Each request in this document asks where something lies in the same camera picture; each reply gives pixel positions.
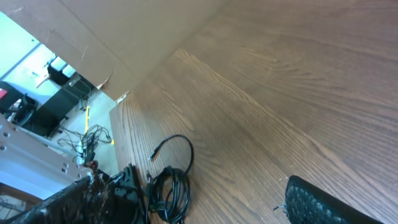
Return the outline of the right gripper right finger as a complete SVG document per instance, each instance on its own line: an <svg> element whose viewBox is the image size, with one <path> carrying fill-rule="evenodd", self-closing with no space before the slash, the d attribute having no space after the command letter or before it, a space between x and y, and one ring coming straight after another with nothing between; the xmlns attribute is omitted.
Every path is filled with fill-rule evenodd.
<svg viewBox="0 0 398 224"><path fill-rule="evenodd" d="M284 203L273 210L277 209L290 223L382 224L297 175L289 177Z"/></svg>

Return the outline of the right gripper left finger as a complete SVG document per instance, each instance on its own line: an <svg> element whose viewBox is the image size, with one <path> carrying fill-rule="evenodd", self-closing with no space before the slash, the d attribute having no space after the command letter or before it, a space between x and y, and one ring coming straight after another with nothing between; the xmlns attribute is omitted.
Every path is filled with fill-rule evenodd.
<svg viewBox="0 0 398 224"><path fill-rule="evenodd" d="M88 175L3 223L104 223L105 181Z"/></svg>

